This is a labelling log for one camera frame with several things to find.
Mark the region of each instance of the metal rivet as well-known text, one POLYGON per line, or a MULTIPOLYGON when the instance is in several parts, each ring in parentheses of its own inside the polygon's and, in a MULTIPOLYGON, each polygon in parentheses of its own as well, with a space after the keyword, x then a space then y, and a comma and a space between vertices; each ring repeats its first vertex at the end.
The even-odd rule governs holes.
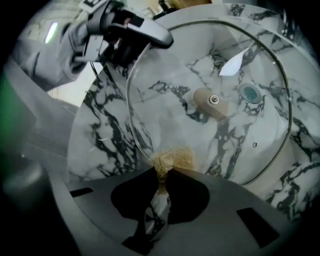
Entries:
POLYGON ((211 95, 210 99, 209 99, 210 103, 211 104, 218 104, 219 102, 219 97, 218 95, 211 95))

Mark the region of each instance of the glass lid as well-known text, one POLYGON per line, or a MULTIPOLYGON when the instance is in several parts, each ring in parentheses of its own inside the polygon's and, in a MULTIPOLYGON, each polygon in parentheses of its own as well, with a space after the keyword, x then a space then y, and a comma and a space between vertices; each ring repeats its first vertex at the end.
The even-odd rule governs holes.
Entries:
POLYGON ((127 81, 138 148, 148 160, 161 155, 168 165, 184 161, 186 169, 238 184, 252 181, 290 135, 291 99, 280 62, 225 21, 192 22, 171 33, 173 45, 148 45, 127 81), (283 109, 275 107, 280 94, 283 109), (284 110, 288 120, 280 115, 284 110))

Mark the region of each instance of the marble table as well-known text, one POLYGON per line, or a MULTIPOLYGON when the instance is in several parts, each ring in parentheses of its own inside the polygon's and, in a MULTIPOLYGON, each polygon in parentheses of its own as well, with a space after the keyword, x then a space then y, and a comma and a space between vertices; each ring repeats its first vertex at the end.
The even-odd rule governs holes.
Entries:
MULTIPOLYGON (((293 113, 289 141, 271 167, 247 188, 290 220, 296 220, 311 205, 320 189, 319 67, 305 49, 279 34, 283 24, 279 15, 269 10, 239 4, 200 5, 171 13, 158 21, 170 28, 185 22, 217 18, 245 29, 263 42, 276 55, 288 77, 293 113)), ((244 39, 243 47, 248 43, 244 39)), ((254 63, 258 52, 254 48, 248 51, 248 62, 254 63)), ((196 65, 189 68, 197 71, 196 65)), ((76 114, 69 141, 70 182, 102 179, 146 168, 141 165, 143 156, 130 129, 126 102, 128 73, 128 69, 108 65, 87 92, 76 114)), ((258 82, 257 86, 273 99, 279 118, 287 120, 288 103, 277 79, 267 77, 264 83, 258 82)), ((265 104, 258 105, 252 109, 254 117, 264 112, 265 104)), ((248 136, 248 131, 244 131, 225 130, 217 136, 217 144, 226 152, 225 145, 241 149, 248 136)), ((222 170, 228 169, 226 166, 234 168, 239 156, 234 153, 225 155, 214 159, 212 168, 208 168, 206 173, 212 175, 212 170, 215 170, 214 173, 221 170, 220 174, 224 176, 222 170)), ((160 208, 166 203, 165 196, 154 198, 152 212, 161 214, 160 208)))

